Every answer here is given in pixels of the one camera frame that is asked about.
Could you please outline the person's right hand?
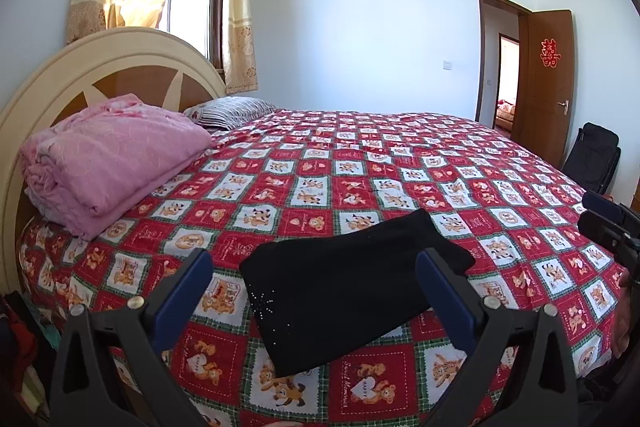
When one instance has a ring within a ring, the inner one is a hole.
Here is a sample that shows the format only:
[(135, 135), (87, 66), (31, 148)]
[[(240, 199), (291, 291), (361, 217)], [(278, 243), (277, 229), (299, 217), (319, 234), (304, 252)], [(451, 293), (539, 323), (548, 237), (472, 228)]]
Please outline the person's right hand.
[(612, 330), (612, 355), (618, 359), (629, 346), (629, 332), (631, 321), (631, 283), (627, 269), (622, 272), (618, 280), (620, 297), (618, 297)]

